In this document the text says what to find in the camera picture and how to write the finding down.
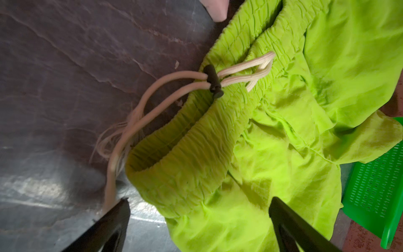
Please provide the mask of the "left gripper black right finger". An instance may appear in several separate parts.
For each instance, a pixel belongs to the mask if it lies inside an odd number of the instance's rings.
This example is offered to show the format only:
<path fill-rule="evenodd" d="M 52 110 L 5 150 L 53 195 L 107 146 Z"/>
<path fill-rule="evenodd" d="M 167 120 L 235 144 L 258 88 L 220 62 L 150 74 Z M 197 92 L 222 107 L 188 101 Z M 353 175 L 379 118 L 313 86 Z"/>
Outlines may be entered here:
<path fill-rule="evenodd" d="M 272 198 L 269 216 L 281 252 L 340 251 L 278 197 Z"/>

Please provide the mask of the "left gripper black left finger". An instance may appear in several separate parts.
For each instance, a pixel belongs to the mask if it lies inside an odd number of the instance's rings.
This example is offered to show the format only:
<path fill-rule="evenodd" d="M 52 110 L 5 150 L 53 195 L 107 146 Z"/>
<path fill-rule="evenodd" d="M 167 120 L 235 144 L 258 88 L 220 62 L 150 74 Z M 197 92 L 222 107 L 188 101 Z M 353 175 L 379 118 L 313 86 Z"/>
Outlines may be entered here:
<path fill-rule="evenodd" d="M 130 215 L 128 199 L 122 198 L 63 252 L 121 252 Z"/>

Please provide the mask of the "pink shorts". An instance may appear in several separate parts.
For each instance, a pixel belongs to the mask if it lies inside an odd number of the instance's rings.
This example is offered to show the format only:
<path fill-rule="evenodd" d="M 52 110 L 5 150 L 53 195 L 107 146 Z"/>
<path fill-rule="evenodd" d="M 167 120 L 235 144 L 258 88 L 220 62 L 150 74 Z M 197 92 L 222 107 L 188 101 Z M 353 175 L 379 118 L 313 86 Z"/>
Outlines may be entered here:
<path fill-rule="evenodd" d="M 215 23 L 227 19 L 229 0 L 199 0 Z"/>

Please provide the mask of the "lime green shorts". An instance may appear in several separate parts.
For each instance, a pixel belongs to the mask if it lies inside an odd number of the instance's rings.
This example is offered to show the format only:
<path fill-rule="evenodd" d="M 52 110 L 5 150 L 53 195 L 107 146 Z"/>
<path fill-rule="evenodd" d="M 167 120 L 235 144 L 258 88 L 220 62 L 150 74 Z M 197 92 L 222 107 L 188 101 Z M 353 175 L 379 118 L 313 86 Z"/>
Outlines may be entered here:
<path fill-rule="evenodd" d="M 203 61 L 148 88 L 101 135 L 104 211 L 121 171 L 183 252 L 276 252 L 278 197 L 325 238 L 341 165 L 403 138 L 380 108 L 403 68 L 402 1 L 245 1 Z"/>

